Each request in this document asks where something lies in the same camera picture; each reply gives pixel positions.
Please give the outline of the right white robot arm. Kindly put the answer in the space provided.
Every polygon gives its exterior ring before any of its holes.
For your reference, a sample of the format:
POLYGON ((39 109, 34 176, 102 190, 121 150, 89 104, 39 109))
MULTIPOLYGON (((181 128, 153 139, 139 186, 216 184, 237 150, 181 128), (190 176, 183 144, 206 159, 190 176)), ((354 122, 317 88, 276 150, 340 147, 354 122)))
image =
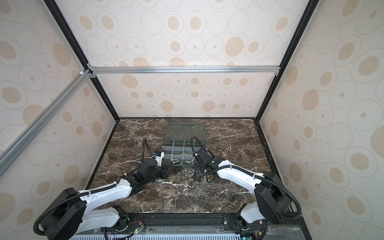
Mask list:
POLYGON ((297 219, 302 210, 298 200, 272 172, 255 173, 239 167, 206 148, 192 149, 198 171, 205 176, 217 176, 248 190, 256 200, 245 204, 238 213, 238 222, 250 225, 259 220, 279 224, 283 218, 297 219))

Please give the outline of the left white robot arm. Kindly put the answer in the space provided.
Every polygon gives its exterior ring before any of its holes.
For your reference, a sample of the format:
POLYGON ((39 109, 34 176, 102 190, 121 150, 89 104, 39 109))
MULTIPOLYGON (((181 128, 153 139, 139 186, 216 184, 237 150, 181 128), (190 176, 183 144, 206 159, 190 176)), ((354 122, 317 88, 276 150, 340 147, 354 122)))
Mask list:
POLYGON ((63 190, 37 218, 33 231, 49 240, 69 240, 74 235, 97 228, 124 230, 128 214, 119 206, 101 210, 110 202, 131 197, 159 179, 168 169, 155 158, 145 158, 138 168, 111 184, 90 190, 63 190))

